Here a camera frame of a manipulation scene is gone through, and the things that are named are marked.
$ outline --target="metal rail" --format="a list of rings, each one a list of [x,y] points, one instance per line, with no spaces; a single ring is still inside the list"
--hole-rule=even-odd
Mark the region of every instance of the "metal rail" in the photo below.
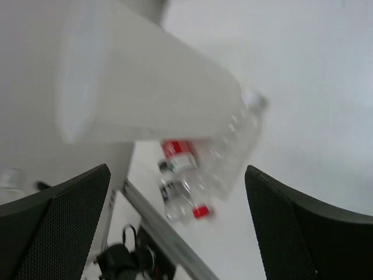
[[[219,280],[133,184],[127,180],[121,192],[141,215],[141,226],[174,265],[181,265],[194,280]]]

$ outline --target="black cable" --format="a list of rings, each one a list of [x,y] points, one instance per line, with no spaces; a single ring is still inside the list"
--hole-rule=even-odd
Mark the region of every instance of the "black cable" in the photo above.
[[[137,242],[137,234],[136,234],[136,229],[134,226],[132,226],[130,223],[128,223],[127,225],[125,225],[123,227],[123,234],[122,234],[122,242],[123,242],[123,245],[126,245],[126,230],[131,228],[132,231],[133,231],[133,238],[134,238],[134,241],[135,241],[135,248],[138,247],[138,242]]]

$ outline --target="red bottle cap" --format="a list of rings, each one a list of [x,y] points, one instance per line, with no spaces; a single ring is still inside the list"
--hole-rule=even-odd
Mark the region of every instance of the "red bottle cap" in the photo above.
[[[194,218],[201,219],[210,214],[210,210],[206,205],[202,205],[193,209]]]

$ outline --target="red and white bottle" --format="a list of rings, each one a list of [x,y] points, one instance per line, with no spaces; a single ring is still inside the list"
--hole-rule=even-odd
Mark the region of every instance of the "red and white bottle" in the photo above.
[[[211,181],[198,169],[189,141],[163,141],[162,148],[175,174],[175,181],[182,184],[181,195],[190,205],[190,216],[195,219],[206,218],[212,213],[210,200]]]

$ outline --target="white surface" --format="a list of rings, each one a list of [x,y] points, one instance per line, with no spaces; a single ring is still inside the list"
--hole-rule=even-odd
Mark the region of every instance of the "white surface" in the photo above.
[[[64,140],[208,137],[238,106],[240,84],[118,0],[75,1],[56,80]]]
[[[270,105],[247,160],[333,205],[373,215],[373,5],[370,1],[173,1],[166,29],[210,52]],[[129,175],[162,212],[157,148],[139,143]],[[244,169],[217,218],[177,226],[220,279],[265,279]]]

